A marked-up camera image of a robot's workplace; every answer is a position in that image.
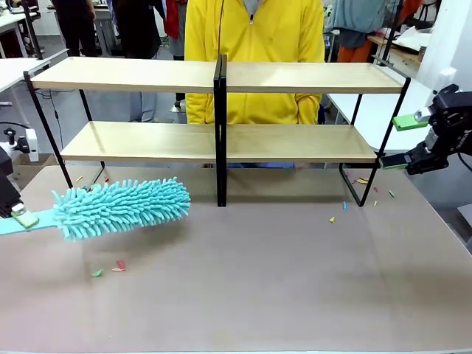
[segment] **microfiber duster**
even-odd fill
[[[87,192],[71,188],[66,195],[52,192],[56,205],[36,212],[39,222],[25,230],[13,218],[0,219],[0,235],[57,227],[66,240],[77,241],[106,232],[177,221],[188,215],[190,196],[177,178],[163,181],[123,181],[97,186]]]

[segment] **gray pants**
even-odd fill
[[[156,115],[156,92],[130,93],[130,122],[152,122]]]

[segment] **orange cloth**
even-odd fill
[[[402,24],[409,16],[414,15],[422,3],[423,0],[405,0],[401,9],[399,24]]]
[[[369,57],[372,42],[366,39],[363,46],[355,49],[339,47],[338,63],[366,63]]]

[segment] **person in black clothing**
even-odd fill
[[[75,57],[80,55],[79,43],[83,54],[96,57],[95,48],[95,10],[91,0],[52,0],[58,14],[58,22],[66,47]]]
[[[113,0],[121,45],[126,58],[157,59],[161,38],[154,18],[156,9],[165,18],[162,0]],[[156,113],[155,93],[132,92],[131,122],[152,122]]]

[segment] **shelf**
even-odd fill
[[[398,94],[403,84],[370,63],[228,63],[228,92]]]
[[[369,163],[349,125],[230,125],[228,162]],[[213,125],[90,122],[61,153],[76,161],[215,162]]]
[[[31,79],[37,89],[212,93],[215,63],[67,58]]]
[[[214,162],[215,129],[212,125],[89,122],[61,155],[75,161]]]
[[[370,163],[375,154],[350,125],[229,125],[228,162]]]
[[[67,58],[32,79],[37,89],[213,93],[215,63]],[[402,84],[368,63],[228,63],[228,92],[397,94]]]

